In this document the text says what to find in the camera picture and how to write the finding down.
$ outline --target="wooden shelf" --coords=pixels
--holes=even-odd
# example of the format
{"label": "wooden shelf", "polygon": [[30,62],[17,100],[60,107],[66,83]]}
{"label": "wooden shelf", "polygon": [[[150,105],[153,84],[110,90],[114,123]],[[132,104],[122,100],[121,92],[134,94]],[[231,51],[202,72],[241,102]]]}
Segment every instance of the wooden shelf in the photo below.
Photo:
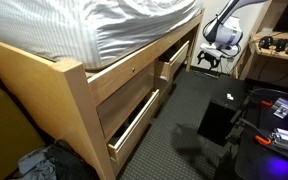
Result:
{"label": "wooden shelf", "polygon": [[[285,54],[285,51],[276,52],[274,50],[274,48],[275,48],[274,46],[272,46],[272,49],[263,49],[263,48],[259,49],[258,41],[262,37],[265,36],[264,34],[265,33],[257,33],[256,35],[254,35],[252,37],[251,42],[254,42],[256,53],[258,55],[262,55],[262,56],[269,56],[269,57],[288,60],[288,54]],[[273,33],[269,34],[269,36],[273,36],[274,40],[276,40],[276,39],[288,39],[288,33],[273,32]]]}

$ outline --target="white bed sheet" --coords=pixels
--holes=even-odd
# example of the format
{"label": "white bed sheet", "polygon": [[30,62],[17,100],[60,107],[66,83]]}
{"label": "white bed sheet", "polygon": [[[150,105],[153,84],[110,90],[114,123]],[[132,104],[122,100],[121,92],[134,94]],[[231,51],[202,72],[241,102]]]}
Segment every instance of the white bed sheet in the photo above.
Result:
{"label": "white bed sheet", "polygon": [[0,0],[0,41],[104,68],[183,25],[201,0]]}

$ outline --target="black cable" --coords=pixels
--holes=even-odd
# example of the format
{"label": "black cable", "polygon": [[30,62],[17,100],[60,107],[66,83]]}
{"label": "black cable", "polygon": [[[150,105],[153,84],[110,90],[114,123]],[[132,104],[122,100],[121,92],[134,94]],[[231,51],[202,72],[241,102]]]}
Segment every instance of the black cable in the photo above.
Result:
{"label": "black cable", "polygon": [[218,79],[218,77],[215,75],[211,75],[211,74],[207,74],[207,73],[203,73],[203,72],[199,72],[199,71],[194,71],[194,76],[200,77],[200,78],[205,78],[205,79]]}
{"label": "black cable", "polygon": [[217,17],[215,17],[213,20],[211,20],[210,22],[208,22],[205,26],[204,26],[204,28],[203,28],[203,37],[205,38],[205,29],[211,24],[211,23],[213,23],[213,21],[215,20],[215,19],[217,19]]}
{"label": "black cable", "polygon": [[268,64],[269,60],[270,60],[272,57],[275,56],[275,54],[276,54],[276,52],[272,55],[272,51],[271,51],[270,57],[269,57],[268,59],[266,59],[266,62],[264,63],[264,65],[262,66],[260,72],[258,73],[257,80],[259,80],[259,79],[261,78],[261,75],[262,75],[262,72],[263,72],[264,68],[265,68],[266,65]]}
{"label": "black cable", "polygon": [[264,65],[262,66],[260,72],[258,73],[257,80],[259,80],[261,78],[262,72],[263,72],[263,70],[264,70],[264,68],[266,67],[267,64],[268,64],[268,59],[266,59]]}
{"label": "black cable", "polygon": [[255,130],[259,135],[262,136],[262,138],[268,139],[268,138],[266,137],[266,135],[263,134],[263,132],[262,132],[260,129],[258,129],[256,126],[254,126],[252,123],[248,122],[248,121],[245,120],[245,119],[240,119],[240,122],[243,123],[243,124],[245,124],[245,125],[247,125],[247,127],[253,128],[253,130]]}
{"label": "black cable", "polygon": [[265,100],[267,102],[270,102],[270,103],[273,103],[272,99],[269,98],[268,96],[265,96],[263,94],[260,94],[260,93],[258,93],[256,91],[252,91],[252,90],[250,90],[249,92],[250,92],[249,96],[254,97],[254,95],[257,95],[257,96],[261,97],[263,100]]}
{"label": "black cable", "polygon": [[236,57],[240,52],[241,52],[241,46],[239,45],[239,44],[237,44],[236,45],[236,47],[237,47],[237,53],[236,54],[234,54],[234,55],[229,55],[229,54],[227,54],[226,52],[224,52],[224,51],[221,51],[221,50],[219,50],[219,51],[221,51],[221,53],[223,53],[223,54],[225,54],[226,56],[222,56],[222,57],[224,57],[224,58],[234,58],[234,57]]}
{"label": "black cable", "polygon": [[265,83],[279,82],[279,81],[282,81],[283,79],[285,79],[287,76],[288,76],[288,73],[286,73],[283,77],[281,77],[281,78],[279,78],[277,80],[274,80],[274,81],[262,81],[262,82],[265,82]]}
{"label": "black cable", "polygon": [[230,70],[230,72],[229,72],[228,74],[231,74],[231,73],[232,73],[232,71],[233,71],[234,68],[237,66],[237,64],[238,64],[238,62],[236,62],[236,63],[234,64],[233,68]]}
{"label": "black cable", "polygon": [[256,127],[257,127],[257,128],[260,128],[261,117],[262,117],[262,106],[260,106],[260,107],[258,108],[258,110],[259,110],[259,112],[258,112],[258,114],[257,114]]}
{"label": "black cable", "polygon": [[258,88],[258,89],[251,91],[251,92],[258,92],[258,91],[272,91],[272,92],[277,92],[277,93],[288,95],[288,93],[286,93],[286,92],[275,90],[275,89],[267,89],[267,88]]}

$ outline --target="loft bed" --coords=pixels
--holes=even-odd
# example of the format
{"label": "loft bed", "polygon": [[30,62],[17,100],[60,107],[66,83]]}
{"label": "loft bed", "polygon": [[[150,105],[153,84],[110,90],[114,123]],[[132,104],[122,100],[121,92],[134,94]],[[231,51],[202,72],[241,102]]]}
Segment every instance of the loft bed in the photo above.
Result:
{"label": "loft bed", "polygon": [[[114,179],[185,59],[189,69],[202,17],[203,10],[97,73],[75,59],[53,62],[0,42],[0,79],[42,130],[65,139],[101,179]],[[170,62],[157,61],[172,47]],[[161,78],[166,86],[157,88]],[[133,113],[123,135],[113,138]]]}

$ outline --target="wooden drawer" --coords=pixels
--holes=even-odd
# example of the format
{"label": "wooden drawer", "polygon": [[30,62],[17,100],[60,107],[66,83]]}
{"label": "wooden drawer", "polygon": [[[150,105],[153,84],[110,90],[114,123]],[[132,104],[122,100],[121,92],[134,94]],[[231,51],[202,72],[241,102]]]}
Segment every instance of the wooden drawer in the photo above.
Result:
{"label": "wooden drawer", "polygon": [[153,89],[153,85],[154,63],[151,63],[97,107],[106,142]]}
{"label": "wooden drawer", "polygon": [[184,44],[177,43],[178,51],[171,57],[169,62],[157,61],[155,74],[157,77],[169,81],[173,78],[175,71],[186,58],[189,41]]}
{"label": "wooden drawer", "polygon": [[159,90],[157,89],[152,93],[152,96],[148,99],[144,107],[136,115],[132,123],[117,142],[114,143],[114,140],[111,140],[112,142],[108,143],[109,154],[116,172],[123,166],[149,124],[149,121],[158,105],[158,96]]}
{"label": "wooden drawer", "polygon": [[170,79],[169,81],[166,81],[164,79],[160,79],[158,77],[155,78],[154,88],[160,90],[159,100],[158,104],[159,106],[165,101],[167,98],[167,95],[170,93],[172,89],[173,80]]}

